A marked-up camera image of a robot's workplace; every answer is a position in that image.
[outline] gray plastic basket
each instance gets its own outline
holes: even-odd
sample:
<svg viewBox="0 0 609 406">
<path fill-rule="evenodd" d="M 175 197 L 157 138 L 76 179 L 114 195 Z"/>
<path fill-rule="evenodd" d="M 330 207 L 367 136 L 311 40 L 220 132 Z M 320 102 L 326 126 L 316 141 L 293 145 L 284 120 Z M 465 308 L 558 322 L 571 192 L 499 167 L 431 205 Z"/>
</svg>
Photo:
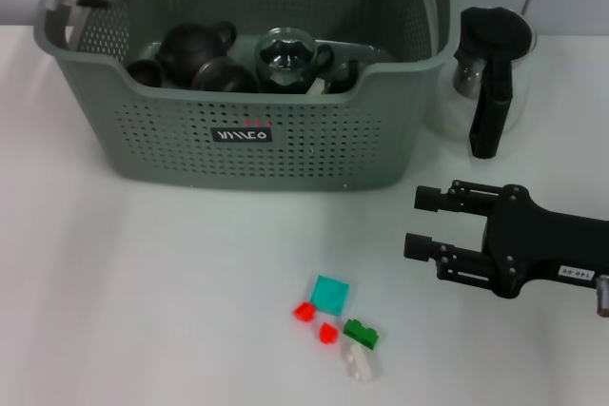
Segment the gray plastic basket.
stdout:
<svg viewBox="0 0 609 406">
<path fill-rule="evenodd" d="M 41 9 L 35 38 L 56 58 L 108 159 L 127 177 L 233 189 L 369 189 L 395 183 L 406 169 L 440 68 L 459 43 L 455 4 L 132 0 L 110 11 Z M 345 94 L 320 96 L 155 89 L 125 71 L 172 27 L 226 20 L 244 37 L 235 52 L 247 59 L 248 43 L 291 26 L 342 42 L 338 64 L 353 53 L 395 62 L 370 65 Z M 272 142 L 217 143 L 213 133 L 257 125 L 270 128 Z"/>
</svg>

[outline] teal block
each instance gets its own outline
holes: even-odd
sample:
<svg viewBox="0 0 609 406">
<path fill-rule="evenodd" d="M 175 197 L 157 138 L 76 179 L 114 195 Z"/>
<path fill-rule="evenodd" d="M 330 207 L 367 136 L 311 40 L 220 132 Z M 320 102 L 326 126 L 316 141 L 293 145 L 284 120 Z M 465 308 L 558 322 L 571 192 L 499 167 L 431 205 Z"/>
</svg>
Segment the teal block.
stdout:
<svg viewBox="0 0 609 406">
<path fill-rule="evenodd" d="M 348 295 L 349 284 L 319 276 L 311 296 L 311 303 L 319 311 L 339 317 L 343 313 Z"/>
</svg>

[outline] lego brick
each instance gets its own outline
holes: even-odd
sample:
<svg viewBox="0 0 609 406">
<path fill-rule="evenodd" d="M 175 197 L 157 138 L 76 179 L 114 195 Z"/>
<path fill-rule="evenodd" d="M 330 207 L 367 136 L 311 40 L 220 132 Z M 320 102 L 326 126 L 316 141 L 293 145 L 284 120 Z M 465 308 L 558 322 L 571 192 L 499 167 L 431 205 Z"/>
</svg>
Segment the lego brick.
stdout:
<svg viewBox="0 0 609 406">
<path fill-rule="evenodd" d="M 374 350 L 379 341 L 379 334 L 373 328 L 365 328 L 358 320 L 350 319 L 344 326 L 343 333 L 358 341 L 362 346 L 371 351 Z"/>
<path fill-rule="evenodd" d="M 294 316 L 296 319 L 303 322 L 311 322 L 315 317 L 315 306 L 311 303 L 304 302 L 294 310 Z"/>
<path fill-rule="evenodd" d="M 343 313 L 348 294 L 349 284 L 319 276 L 311 296 L 311 303 L 319 311 L 339 317 Z"/>
<path fill-rule="evenodd" d="M 349 366 L 349 374 L 361 384 L 366 384 L 374 379 L 368 357 L 362 345 L 358 343 L 349 344 L 346 361 Z"/>
<path fill-rule="evenodd" d="M 324 323 L 320 328 L 320 341 L 323 344 L 334 344 L 339 338 L 339 331 L 329 323 Z"/>
</svg>

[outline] white table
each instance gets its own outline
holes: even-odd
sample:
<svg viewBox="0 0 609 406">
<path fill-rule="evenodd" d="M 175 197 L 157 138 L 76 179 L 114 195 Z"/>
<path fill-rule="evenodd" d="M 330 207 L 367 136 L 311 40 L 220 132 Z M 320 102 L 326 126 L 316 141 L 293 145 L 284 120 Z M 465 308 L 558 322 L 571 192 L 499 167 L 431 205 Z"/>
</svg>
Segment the white table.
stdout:
<svg viewBox="0 0 609 406">
<path fill-rule="evenodd" d="M 406 232 L 478 249 L 484 219 L 413 208 L 417 185 L 522 184 L 609 219 L 609 38 L 541 37 L 500 157 L 424 130 L 396 186 L 248 193 L 127 181 L 29 28 L 0 28 L 0 404 L 598 406 L 609 321 L 591 289 L 516 300 L 436 279 Z M 383 375 L 291 316 L 318 274 L 381 334 Z"/>
</svg>

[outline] green block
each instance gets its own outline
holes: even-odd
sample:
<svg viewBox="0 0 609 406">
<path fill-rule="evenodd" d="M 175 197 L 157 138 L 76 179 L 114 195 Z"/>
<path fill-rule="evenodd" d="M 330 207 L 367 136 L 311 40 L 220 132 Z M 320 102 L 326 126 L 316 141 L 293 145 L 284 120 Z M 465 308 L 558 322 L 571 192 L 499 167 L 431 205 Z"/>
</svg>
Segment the green block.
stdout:
<svg viewBox="0 0 609 406">
<path fill-rule="evenodd" d="M 365 328 L 358 320 L 350 319 L 346 322 L 343 329 L 343 334 L 355 339 L 362 346 L 374 351 L 377 342 L 379 342 L 379 334 L 373 328 Z"/>
</svg>

